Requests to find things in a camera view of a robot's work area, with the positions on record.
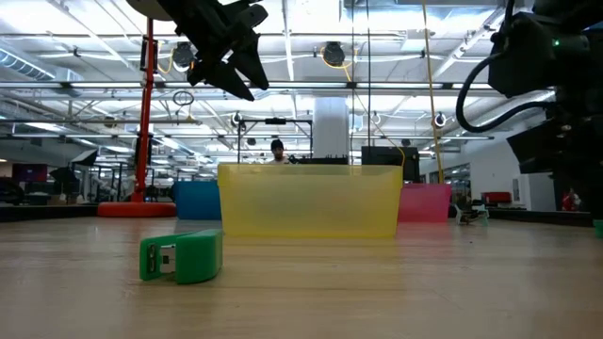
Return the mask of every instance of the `wooden table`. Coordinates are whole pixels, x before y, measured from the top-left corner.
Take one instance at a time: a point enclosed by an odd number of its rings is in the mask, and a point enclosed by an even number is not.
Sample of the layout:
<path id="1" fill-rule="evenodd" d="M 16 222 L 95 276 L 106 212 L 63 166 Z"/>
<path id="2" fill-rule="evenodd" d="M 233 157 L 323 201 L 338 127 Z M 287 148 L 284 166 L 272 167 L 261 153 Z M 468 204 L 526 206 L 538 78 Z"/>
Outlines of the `wooden table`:
<path id="1" fill-rule="evenodd" d="M 202 227 L 0 224 L 0 337 L 603 338 L 603 241 L 590 229 L 492 220 L 384 240 L 226 236 L 216 280 L 139 280 L 141 238 Z"/>

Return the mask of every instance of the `blue bin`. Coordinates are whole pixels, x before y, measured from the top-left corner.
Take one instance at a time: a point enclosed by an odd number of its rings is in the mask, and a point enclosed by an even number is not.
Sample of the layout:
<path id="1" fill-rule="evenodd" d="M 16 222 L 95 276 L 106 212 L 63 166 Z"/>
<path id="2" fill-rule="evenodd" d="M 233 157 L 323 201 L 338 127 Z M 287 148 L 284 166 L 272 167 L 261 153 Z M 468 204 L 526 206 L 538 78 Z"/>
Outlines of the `blue bin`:
<path id="1" fill-rule="evenodd" d="M 178 218 L 222 220 L 218 182 L 177 182 L 174 186 Z"/>

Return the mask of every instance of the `red pole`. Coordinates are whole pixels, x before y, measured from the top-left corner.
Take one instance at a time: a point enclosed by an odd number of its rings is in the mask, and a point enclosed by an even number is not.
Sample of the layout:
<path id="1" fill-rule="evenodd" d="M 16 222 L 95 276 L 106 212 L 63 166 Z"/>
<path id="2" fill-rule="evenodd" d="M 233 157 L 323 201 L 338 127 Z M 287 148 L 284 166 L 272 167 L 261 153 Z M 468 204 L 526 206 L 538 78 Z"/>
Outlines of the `red pole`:
<path id="1" fill-rule="evenodd" d="M 155 45 L 153 42 L 153 19 L 147 19 L 147 72 L 142 91 L 142 109 L 140 111 L 140 150 L 136 173 L 136 189 L 132 193 L 132 202 L 144 201 L 145 180 L 147 176 L 147 153 L 149 149 L 149 117 L 151 115 L 151 95 L 153 92 L 153 66 L 155 65 Z"/>

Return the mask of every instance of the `pink bin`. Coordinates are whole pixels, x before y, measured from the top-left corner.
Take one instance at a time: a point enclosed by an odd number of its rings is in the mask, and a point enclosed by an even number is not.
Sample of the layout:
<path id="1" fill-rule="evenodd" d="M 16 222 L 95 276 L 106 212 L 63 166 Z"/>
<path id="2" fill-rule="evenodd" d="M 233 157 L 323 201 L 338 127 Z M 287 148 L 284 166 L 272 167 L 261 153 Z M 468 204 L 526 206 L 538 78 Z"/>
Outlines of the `pink bin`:
<path id="1" fill-rule="evenodd" d="M 399 195 L 398 222 L 447 222 L 450 185 L 405 184 Z"/>

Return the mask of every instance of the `yellow plastic bin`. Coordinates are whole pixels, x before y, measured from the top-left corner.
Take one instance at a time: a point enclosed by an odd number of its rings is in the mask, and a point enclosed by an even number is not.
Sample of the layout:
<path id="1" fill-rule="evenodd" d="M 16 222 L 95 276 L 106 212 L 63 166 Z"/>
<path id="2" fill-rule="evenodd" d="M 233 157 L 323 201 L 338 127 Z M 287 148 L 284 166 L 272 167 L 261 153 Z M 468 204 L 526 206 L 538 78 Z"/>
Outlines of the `yellow plastic bin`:
<path id="1" fill-rule="evenodd" d="M 401 167 L 220 165 L 226 235 L 391 237 Z"/>

